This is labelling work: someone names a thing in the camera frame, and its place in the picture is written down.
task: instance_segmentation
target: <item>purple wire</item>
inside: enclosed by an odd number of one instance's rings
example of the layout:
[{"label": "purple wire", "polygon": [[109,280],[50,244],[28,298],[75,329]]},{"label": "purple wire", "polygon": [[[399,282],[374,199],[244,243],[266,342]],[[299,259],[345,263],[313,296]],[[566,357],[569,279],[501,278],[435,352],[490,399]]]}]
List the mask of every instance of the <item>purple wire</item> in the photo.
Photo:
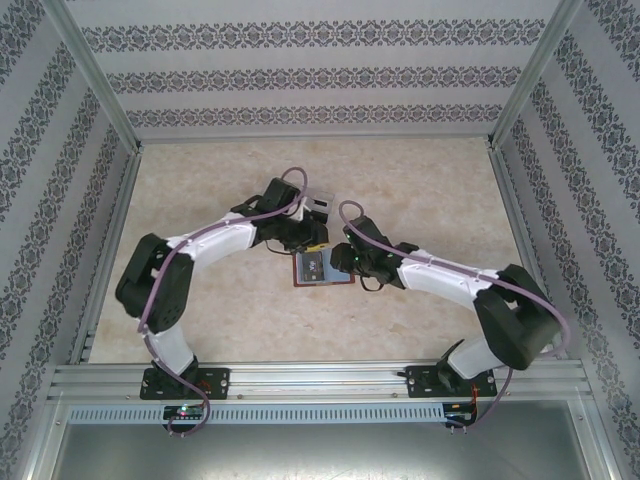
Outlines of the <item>purple wire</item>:
[{"label": "purple wire", "polygon": [[[291,168],[287,169],[282,174],[282,176],[280,178],[284,179],[291,172],[300,172],[302,174],[302,187],[300,188],[300,193],[296,196],[296,198],[293,199],[293,201],[289,205],[287,205],[286,207],[282,207],[282,208],[280,208],[278,210],[275,210],[273,212],[263,213],[261,215],[256,215],[256,216],[253,216],[253,217],[234,218],[232,220],[225,220],[224,222],[218,222],[218,223],[215,223],[213,225],[209,225],[208,227],[205,227],[205,228],[203,228],[201,230],[198,230],[197,232],[192,233],[187,238],[185,238],[183,241],[181,241],[178,245],[176,245],[169,252],[167,257],[162,262],[162,266],[160,267],[160,270],[158,271],[158,275],[156,276],[156,278],[155,278],[155,280],[153,282],[153,286],[151,287],[151,292],[149,293],[149,298],[147,299],[147,303],[146,303],[146,305],[144,307],[144,310],[142,312],[142,316],[140,317],[140,322],[138,323],[138,333],[142,333],[144,335],[144,344],[147,346],[147,350],[149,350],[149,353],[153,357],[153,359],[156,362],[156,364],[158,365],[158,367],[160,367],[162,370],[164,370],[165,373],[167,373],[167,375],[169,375],[171,378],[173,378],[174,380],[180,382],[185,387],[189,388],[190,390],[192,390],[195,393],[197,393],[198,395],[200,395],[202,397],[202,399],[203,399],[203,402],[204,402],[204,405],[205,405],[205,408],[206,408],[206,414],[203,415],[202,420],[200,421],[200,423],[196,424],[192,429],[190,429],[190,430],[188,430],[186,432],[180,433],[180,437],[182,437],[182,438],[187,437],[189,435],[192,435],[195,432],[197,432],[198,430],[200,430],[202,427],[204,427],[204,425],[207,423],[207,420],[209,419],[209,416],[211,414],[211,402],[209,401],[209,398],[207,397],[206,393],[204,393],[202,390],[200,390],[195,385],[193,385],[193,384],[189,383],[188,381],[186,381],[185,379],[183,379],[180,375],[178,375],[177,373],[172,371],[162,360],[160,360],[160,357],[158,356],[158,352],[153,347],[153,345],[151,344],[151,341],[148,338],[149,327],[147,326],[147,321],[149,320],[149,314],[151,313],[151,308],[153,306],[153,302],[154,302],[154,300],[156,298],[156,295],[158,294],[158,288],[160,287],[160,283],[162,281],[162,278],[164,277],[164,275],[165,275],[165,273],[167,271],[167,268],[169,267],[169,264],[171,263],[171,260],[173,260],[173,258],[178,254],[180,249],[182,249],[185,245],[189,244],[191,241],[195,240],[196,238],[199,238],[202,235],[204,235],[206,233],[209,233],[209,232],[211,232],[213,230],[217,230],[218,228],[227,227],[229,225],[237,225],[239,223],[253,222],[253,221],[256,221],[256,220],[264,220],[266,218],[275,217],[276,215],[280,215],[282,213],[285,213],[291,207],[297,205],[298,202],[300,202],[302,200],[302,198],[304,197],[304,195],[305,195],[305,193],[307,191],[307,186],[308,186],[308,180],[309,179],[307,177],[307,172],[305,172],[300,167],[291,167]],[[169,424],[167,425],[167,430],[169,431],[170,435],[173,435],[174,433],[178,433],[178,432],[175,432],[174,430],[171,429],[171,425],[172,425],[174,420],[175,420],[175,417],[171,418],[169,420]]]},{"label": "purple wire", "polygon": [[[549,352],[546,352],[546,353],[543,353],[540,356],[542,356],[542,357],[553,356],[553,355],[565,350],[567,348],[567,346],[569,345],[569,342],[571,341],[571,329],[569,328],[569,324],[568,324],[567,320],[562,316],[562,314],[553,305],[551,305],[549,302],[547,302],[544,298],[541,298],[538,295],[535,295],[535,294],[529,292],[528,290],[520,288],[520,287],[518,287],[516,285],[511,285],[510,283],[507,283],[507,282],[505,282],[503,280],[492,278],[492,277],[489,277],[487,275],[482,275],[482,274],[479,275],[479,274],[477,274],[477,272],[475,272],[472,269],[465,268],[465,267],[460,267],[458,265],[452,265],[452,264],[450,264],[448,262],[443,262],[441,260],[434,259],[433,257],[425,258],[425,257],[420,257],[418,255],[411,255],[411,254],[408,254],[408,253],[401,252],[400,250],[398,250],[396,248],[393,248],[393,247],[390,247],[389,245],[385,245],[384,243],[380,243],[380,242],[374,240],[373,238],[368,237],[364,233],[360,232],[357,228],[355,228],[353,226],[353,224],[347,219],[346,215],[344,214],[344,207],[347,206],[347,205],[352,205],[352,206],[356,207],[359,210],[360,215],[364,215],[364,208],[362,207],[362,205],[360,205],[358,202],[354,202],[353,200],[345,200],[338,207],[338,213],[340,214],[340,218],[351,229],[351,231],[353,231],[353,233],[355,233],[358,237],[363,239],[365,242],[373,245],[374,247],[381,248],[382,250],[385,250],[385,251],[387,251],[389,253],[393,253],[394,255],[398,255],[400,257],[408,258],[408,259],[414,260],[416,262],[436,265],[438,267],[442,267],[442,268],[445,268],[447,270],[451,270],[451,271],[456,272],[456,273],[461,273],[463,275],[467,275],[467,276],[472,277],[472,278],[477,278],[478,280],[484,280],[486,282],[490,282],[490,283],[492,283],[494,285],[498,285],[499,287],[502,287],[502,288],[504,288],[506,290],[511,290],[512,292],[515,292],[515,293],[517,293],[519,295],[522,295],[523,297],[526,297],[529,300],[531,300],[533,302],[536,302],[538,305],[540,305],[540,306],[544,307],[545,309],[547,309],[556,318],[556,320],[558,321],[558,323],[562,327],[562,342],[560,342],[560,345],[558,345],[553,350],[551,350]],[[493,400],[493,402],[491,403],[489,408],[482,415],[482,417],[480,417],[478,420],[476,420],[476,422],[473,425],[477,425],[478,423],[480,423],[480,421],[484,420],[487,416],[489,416],[495,410],[496,406],[498,405],[498,402],[500,401],[502,396],[507,391],[507,387],[509,386],[509,383],[511,382],[511,377],[512,376],[513,376],[513,369],[509,368],[509,373],[507,374],[507,378],[506,378],[506,380],[504,382],[504,385],[502,386],[502,389],[500,389],[500,392],[498,393],[496,398]]]}]

